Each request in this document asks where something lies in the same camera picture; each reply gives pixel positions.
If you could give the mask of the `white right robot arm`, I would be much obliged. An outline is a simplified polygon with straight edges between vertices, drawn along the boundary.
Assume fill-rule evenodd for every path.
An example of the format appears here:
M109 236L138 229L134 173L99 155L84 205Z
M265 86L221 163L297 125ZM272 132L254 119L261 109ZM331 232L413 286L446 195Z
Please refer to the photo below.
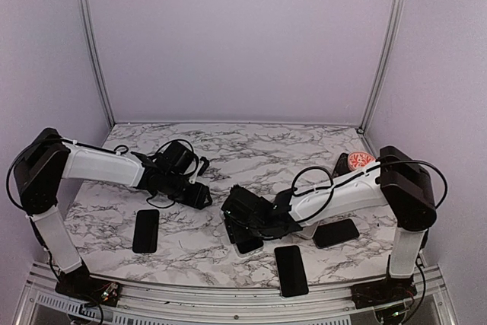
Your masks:
M442 202L434 199L432 171L444 177L433 164L386 146L364 167L303 190L292 185L271 202L235 185L221 210L228 236L238 244L253 238L278 240L329 217L389 206L397 226L388 275L378 282L377 294L392 301L406 289L426 232L437 220Z

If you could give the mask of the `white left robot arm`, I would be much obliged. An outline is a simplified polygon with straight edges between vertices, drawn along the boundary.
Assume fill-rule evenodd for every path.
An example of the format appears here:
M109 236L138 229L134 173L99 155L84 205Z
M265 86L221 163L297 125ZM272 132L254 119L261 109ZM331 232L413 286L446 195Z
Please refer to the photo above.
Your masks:
M58 209L62 180L117 184L202 210L212 204L210 189L198 181L208 166L208 159L199 157L185 139L171 140L145 155L80 143L45 128L11 162L5 190L11 203L27 215L48 254L68 274L68 288L79 298L90 298L96 282L81 270L84 261Z

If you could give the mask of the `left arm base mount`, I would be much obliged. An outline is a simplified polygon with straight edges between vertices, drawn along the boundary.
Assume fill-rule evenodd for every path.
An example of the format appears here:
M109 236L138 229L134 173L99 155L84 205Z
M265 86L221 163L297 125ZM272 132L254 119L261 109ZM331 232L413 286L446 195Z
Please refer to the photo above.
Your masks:
M118 282L94 278L84 264L73 272L61 272L55 287L58 294L109 307L118 305L121 289Z

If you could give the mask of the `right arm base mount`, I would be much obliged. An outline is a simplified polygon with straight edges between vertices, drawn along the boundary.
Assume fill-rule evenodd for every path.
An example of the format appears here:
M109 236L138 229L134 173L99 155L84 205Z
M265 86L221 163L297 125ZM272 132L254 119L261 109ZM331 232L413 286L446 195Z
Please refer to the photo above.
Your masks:
M390 259L388 259L387 272L383 279L356 284L351 287L352 301L356 309L376 307L413 298L417 295L413 275L405 279L395 279L391 276L389 269Z

